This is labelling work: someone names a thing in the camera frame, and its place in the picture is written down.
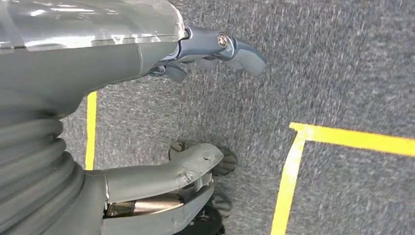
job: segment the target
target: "yellow tape line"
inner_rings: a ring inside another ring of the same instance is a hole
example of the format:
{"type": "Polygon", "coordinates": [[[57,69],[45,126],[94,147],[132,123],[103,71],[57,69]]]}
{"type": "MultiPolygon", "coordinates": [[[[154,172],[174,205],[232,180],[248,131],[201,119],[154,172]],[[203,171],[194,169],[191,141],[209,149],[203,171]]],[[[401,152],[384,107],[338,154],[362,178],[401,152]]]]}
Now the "yellow tape line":
{"type": "Polygon", "coordinates": [[[93,169],[93,160],[95,158],[96,97],[97,92],[92,92],[87,98],[87,154],[85,157],[85,170],[93,169]]]}
{"type": "Polygon", "coordinates": [[[303,132],[306,141],[344,145],[415,157],[415,140],[395,136],[342,130],[292,122],[290,128],[303,132]]]}
{"type": "Polygon", "coordinates": [[[284,235],[287,229],[304,144],[304,136],[298,133],[282,169],[271,235],[284,235]]]}
{"type": "Polygon", "coordinates": [[[415,140],[292,122],[297,131],[282,170],[271,235],[285,235],[305,141],[316,141],[415,157],[415,140]]]}

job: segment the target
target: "screw head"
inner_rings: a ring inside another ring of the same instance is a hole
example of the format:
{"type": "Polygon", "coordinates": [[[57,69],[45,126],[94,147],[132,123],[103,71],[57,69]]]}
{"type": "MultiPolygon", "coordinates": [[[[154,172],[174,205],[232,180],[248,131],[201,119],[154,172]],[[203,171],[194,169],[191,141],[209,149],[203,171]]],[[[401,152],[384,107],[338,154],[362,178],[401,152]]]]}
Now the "screw head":
{"type": "Polygon", "coordinates": [[[184,38],[183,39],[188,39],[190,37],[189,31],[187,31],[186,29],[184,30],[184,38]]]}
{"type": "Polygon", "coordinates": [[[226,46],[228,46],[228,37],[225,34],[220,33],[218,35],[218,44],[222,48],[225,48],[226,46]]]}

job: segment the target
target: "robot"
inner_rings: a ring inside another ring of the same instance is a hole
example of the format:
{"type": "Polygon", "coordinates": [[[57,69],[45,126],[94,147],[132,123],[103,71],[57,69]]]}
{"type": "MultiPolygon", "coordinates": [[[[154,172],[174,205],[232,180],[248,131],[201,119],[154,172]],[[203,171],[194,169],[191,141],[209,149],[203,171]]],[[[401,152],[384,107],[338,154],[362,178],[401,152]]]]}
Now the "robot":
{"type": "Polygon", "coordinates": [[[58,138],[59,120],[93,91],[147,75],[180,82],[181,63],[220,61],[253,75],[266,66],[247,42],[185,25],[165,0],[0,1],[0,234],[224,233],[212,174],[235,161],[217,147],[84,171],[58,138]]]}

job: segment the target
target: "clear plastic panel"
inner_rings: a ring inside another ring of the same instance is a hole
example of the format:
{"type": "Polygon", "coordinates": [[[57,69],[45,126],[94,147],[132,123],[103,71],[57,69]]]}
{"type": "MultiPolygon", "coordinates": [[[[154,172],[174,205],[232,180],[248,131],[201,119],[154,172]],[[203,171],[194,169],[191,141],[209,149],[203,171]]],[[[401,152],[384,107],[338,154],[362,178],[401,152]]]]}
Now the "clear plastic panel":
{"type": "Polygon", "coordinates": [[[184,37],[182,16],[166,0],[0,0],[0,23],[5,53],[184,37]]]}

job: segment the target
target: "shiny metal rod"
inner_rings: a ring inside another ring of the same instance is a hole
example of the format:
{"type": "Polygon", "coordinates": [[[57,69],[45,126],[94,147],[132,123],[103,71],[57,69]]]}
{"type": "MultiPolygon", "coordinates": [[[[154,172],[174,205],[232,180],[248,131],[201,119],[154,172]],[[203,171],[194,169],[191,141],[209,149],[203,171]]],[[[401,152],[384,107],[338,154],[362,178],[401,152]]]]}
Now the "shiny metal rod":
{"type": "Polygon", "coordinates": [[[143,198],[130,202],[113,203],[108,206],[106,218],[137,216],[166,212],[183,206],[179,196],[172,193],[143,198]]]}

